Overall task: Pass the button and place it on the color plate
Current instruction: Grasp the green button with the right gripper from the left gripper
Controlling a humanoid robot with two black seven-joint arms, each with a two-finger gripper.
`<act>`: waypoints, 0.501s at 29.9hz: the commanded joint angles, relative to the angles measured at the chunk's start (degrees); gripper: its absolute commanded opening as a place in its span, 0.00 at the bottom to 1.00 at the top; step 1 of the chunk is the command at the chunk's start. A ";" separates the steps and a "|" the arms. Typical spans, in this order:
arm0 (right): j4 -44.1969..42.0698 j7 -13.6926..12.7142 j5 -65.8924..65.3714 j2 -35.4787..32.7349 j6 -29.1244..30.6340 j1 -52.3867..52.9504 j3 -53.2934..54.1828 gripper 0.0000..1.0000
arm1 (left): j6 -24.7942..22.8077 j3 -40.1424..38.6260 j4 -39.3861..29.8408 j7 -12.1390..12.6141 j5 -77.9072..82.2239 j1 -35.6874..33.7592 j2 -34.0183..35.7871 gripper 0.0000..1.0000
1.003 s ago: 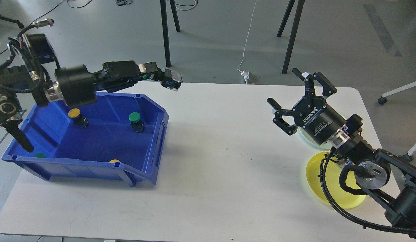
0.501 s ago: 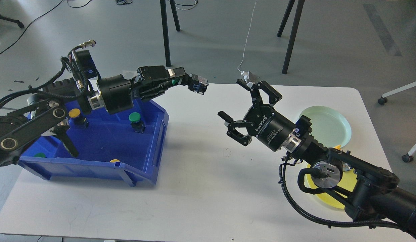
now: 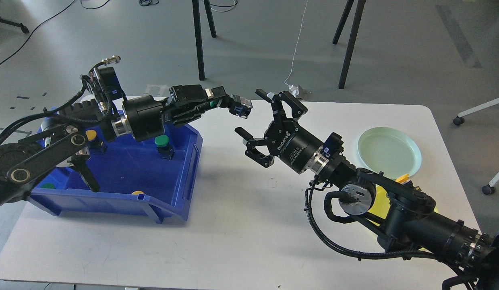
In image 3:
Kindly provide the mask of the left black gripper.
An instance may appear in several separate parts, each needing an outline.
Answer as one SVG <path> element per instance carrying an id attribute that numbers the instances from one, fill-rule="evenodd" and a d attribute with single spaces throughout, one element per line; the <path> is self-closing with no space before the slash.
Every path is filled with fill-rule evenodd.
<path id="1" fill-rule="evenodd" d="M 122 102 L 131 134 L 137 142 L 165 133 L 162 115 L 166 111 L 169 111 L 169 123 L 178 127 L 201 118 L 216 106 L 230 106 L 230 97 L 223 86 L 203 89 L 201 85 L 177 85 L 170 88 L 169 102 L 156 101 L 151 95 Z"/>

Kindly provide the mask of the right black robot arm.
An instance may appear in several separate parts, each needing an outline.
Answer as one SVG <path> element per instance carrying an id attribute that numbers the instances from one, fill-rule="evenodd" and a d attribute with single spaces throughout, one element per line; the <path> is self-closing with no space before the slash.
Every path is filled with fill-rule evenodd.
<path id="1" fill-rule="evenodd" d="M 254 138 L 242 127 L 235 132 L 247 147 L 245 154 L 267 168 L 280 158 L 296 173 L 312 170 L 315 176 L 304 194 L 304 211 L 310 226 L 330 249 L 357 259 L 435 259 L 456 275 L 441 288 L 463 284 L 469 290 L 499 290 L 499 233 L 495 237 L 467 227 L 435 212 L 435 200 L 410 179 L 397 182 L 383 173 L 356 168 L 343 156 L 342 137 L 332 133 L 321 141 L 299 125 L 307 112 L 299 100 L 286 91 L 268 97 L 255 93 L 273 110 L 273 121 L 262 138 Z M 377 235 L 384 252 L 347 249 L 329 239 L 312 213 L 317 185 L 326 193 L 323 209 L 328 219 L 340 224 L 358 222 Z"/>

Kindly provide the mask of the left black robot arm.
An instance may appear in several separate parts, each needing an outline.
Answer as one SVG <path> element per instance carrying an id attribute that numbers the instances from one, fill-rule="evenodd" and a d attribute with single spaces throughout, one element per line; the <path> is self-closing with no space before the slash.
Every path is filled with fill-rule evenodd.
<path id="1" fill-rule="evenodd" d="M 165 125 L 188 124 L 216 107 L 240 114 L 239 100 L 223 87 L 179 85 L 161 101 L 151 95 L 128 99 L 112 67 L 120 60 L 113 55 L 98 62 L 81 75 L 82 88 L 65 104 L 21 118 L 0 133 L 0 206 L 27 200 L 61 165 L 78 172 L 97 192 L 99 184 L 87 167 L 92 139 L 86 131 L 91 127 L 98 126 L 108 143 L 126 134 L 141 142 L 163 135 Z"/>

